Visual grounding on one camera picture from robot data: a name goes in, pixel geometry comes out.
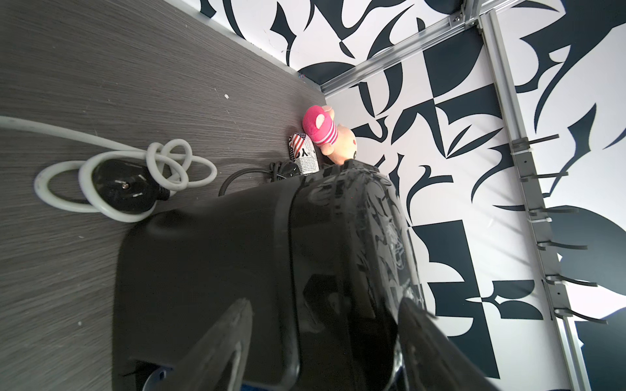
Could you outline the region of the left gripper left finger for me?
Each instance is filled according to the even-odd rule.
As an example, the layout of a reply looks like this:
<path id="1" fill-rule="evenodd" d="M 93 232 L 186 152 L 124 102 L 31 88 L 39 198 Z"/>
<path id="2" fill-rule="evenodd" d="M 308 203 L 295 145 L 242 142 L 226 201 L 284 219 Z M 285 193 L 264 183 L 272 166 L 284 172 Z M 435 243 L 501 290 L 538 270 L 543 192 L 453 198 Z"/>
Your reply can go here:
<path id="1" fill-rule="evenodd" d="M 144 390 L 239 390 L 253 328 L 249 300 L 236 300 L 171 369 L 157 369 Z"/>

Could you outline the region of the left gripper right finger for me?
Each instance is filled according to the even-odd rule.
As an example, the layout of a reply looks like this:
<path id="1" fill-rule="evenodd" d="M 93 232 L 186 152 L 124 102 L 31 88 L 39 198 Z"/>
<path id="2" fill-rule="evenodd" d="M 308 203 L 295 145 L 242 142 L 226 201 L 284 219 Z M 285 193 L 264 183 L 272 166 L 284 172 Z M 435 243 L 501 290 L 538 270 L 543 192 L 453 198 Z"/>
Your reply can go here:
<path id="1" fill-rule="evenodd" d="M 496 387 L 409 298 L 398 313 L 399 344 L 408 390 L 495 390 Z"/>

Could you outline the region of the black coffee machine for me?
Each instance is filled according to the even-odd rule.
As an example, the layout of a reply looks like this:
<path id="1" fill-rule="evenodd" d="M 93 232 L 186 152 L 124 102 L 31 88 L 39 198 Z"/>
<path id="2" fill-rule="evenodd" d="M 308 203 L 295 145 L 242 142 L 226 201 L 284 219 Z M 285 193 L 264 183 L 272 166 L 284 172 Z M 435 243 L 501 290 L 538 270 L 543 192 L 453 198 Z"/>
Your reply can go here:
<path id="1" fill-rule="evenodd" d="M 173 368 L 237 299 L 243 380 L 264 390 L 400 390 L 403 297 L 422 299 L 394 184 L 348 161 L 138 223 L 117 261 L 112 387 Z"/>

